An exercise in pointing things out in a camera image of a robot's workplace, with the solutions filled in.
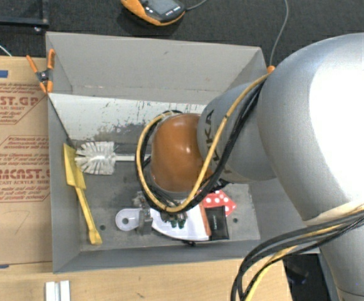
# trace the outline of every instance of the white plastic part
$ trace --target white plastic part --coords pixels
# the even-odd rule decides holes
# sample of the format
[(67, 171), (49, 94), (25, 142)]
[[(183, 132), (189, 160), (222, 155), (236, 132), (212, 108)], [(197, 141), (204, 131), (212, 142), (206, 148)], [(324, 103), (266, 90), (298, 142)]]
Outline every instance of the white plastic part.
[(125, 208), (115, 217), (117, 227), (122, 231), (131, 231), (138, 228), (141, 208)]
[(70, 301), (70, 281), (46, 282), (45, 301)]

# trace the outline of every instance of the yellow handle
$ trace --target yellow handle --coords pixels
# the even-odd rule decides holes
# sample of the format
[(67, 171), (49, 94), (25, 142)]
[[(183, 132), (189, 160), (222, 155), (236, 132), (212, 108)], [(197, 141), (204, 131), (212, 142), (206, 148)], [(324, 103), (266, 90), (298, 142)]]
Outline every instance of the yellow handle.
[(88, 236), (90, 237), (90, 242), (92, 245), (101, 245), (102, 239), (100, 233), (95, 227), (93, 215), (91, 214), (90, 208), (88, 207), (87, 199), (84, 194), (84, 190), (75, 187), (77, 196), (80, 201), (81, 209), (83, 210), (84, 217), (86, 219), (88, 227)]

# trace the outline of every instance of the cardboard sheet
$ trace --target cardboard sheet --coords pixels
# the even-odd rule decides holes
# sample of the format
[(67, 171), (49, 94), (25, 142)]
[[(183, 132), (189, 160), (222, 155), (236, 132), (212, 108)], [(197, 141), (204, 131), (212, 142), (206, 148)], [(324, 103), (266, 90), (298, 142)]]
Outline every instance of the cardboard sheet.
[[(46, 68), (45, 59), (34, 61)], [(0, 56), (2, 72), (0, 264), (50, 261), (47, 97), (25, 57)]]

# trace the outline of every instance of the orange device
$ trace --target orange device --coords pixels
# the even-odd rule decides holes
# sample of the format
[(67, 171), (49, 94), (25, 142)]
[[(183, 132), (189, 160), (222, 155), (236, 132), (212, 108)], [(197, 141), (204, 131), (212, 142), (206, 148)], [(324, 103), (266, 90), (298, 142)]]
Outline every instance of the orange device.
[(178, 0), (120, 0), (138, 18), (156, 26), (167, 26), (178, 21), (186, 12)]

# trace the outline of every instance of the gray cylinder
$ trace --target gray cylinder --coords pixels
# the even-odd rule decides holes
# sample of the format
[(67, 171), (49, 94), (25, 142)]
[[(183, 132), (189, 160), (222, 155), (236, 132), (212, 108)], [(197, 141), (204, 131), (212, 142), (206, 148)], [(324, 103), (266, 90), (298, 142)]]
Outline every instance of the gray cylinder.
[[(215, 98), (208, 104), (208, 106), (206, 106), (205, 110), (201, 114), (199, 124), (197, 126), (197, 130), (199, 131), (197, 133), (197, 141), (202, 157), (207, 155), (208, 149), (212, 144), (214, 135), (221, 123), (221, 120), (224, 118), (225, 113), (229, 110), (229, 107), (235, 99), (248, 85), (250, 85), (250, 83), (251, 82), (248, 82), (247, 84), (228, 90), (226, 93)], [(215, 171), (217, 163), (224, 152), (226, 142), (232, 132), (233, 125), (237, 119), (239, 111), (242, 109), (243, 103), (244, 100), (229, 118), (226, 128), (224, 129), (224, 133), (216, 147), (216, 152), (212, 156), (210, 164), (212, 171)], [(256, 116), (257, 110), (254, 109), (251, 116), (244, 124), (244, 128), (242, 129), (221, 174), (221, 178), (225, 181), (245, 184), (251, 181), (265, 181), (275, 178), (274, 171), (269, 164), (267, 155), (261, 143)]]

